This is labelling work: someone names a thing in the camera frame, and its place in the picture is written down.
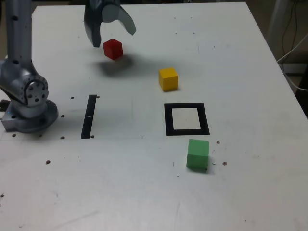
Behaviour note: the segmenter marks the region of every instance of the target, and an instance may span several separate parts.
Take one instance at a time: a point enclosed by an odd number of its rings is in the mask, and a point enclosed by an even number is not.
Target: metal pole
[[[21,67],[31,65],[31,0],[6,0],[8,60]]]

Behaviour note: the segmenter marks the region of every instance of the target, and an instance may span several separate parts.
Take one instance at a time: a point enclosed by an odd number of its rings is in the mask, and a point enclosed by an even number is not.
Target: cube
[[[163,91],[178,89],[178,74],[173,67],[159,70],[159,84]]]
[[[112,60],[116,60],[117,58],[123,56],[122,43],[115,39],[104,42],[103,48],[105,55]]]
[[[186,167],[207,170],[209,142],[189,140]]]

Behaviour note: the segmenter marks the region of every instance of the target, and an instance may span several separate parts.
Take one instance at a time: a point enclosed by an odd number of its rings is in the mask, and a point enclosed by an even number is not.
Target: white cable
[[[291,82],[291,84],[292,84],[294,87],[296,87],[296,88],[299,89],[299,90],[308,91],[308,89],[299,88],[297,85],[295,85],[295,83],[292,82],[292,80],[290,79],[290,77],[288,77],[287,74],[286,74],[284,71],[282,71],[282,73],[283,73],[284,76]]]
[[[305,35],[305,37],[297,44],[296,47],[294,47],[289,53],[287,53],[285,56],[289,55],[291,52],[293,52],[308,36],[308,33]]]

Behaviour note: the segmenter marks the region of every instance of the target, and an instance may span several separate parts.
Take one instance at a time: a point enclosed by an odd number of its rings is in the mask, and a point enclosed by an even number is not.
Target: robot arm
[[[101,44],[100,25],[119,20],[130,33],[136,27],[119,0],[88,0],[84,23],[94,47]],[[0,61],[0,88],[11,99],[2,124],[7,131],[31,133],[46,129],[57,118],[56,105],[47,100],[48,83],[32,64],[31,0],[6,0],[8,58]]]

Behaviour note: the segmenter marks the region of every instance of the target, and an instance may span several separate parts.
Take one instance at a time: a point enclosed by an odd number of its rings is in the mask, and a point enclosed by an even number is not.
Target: black square frame
[[[174,129],[173,128],[173,108],[197,108],[200,129]],[[165,123],[167,136],[191,136],[209,135],[207,119],[203,103],[166,103],[165,104]]]

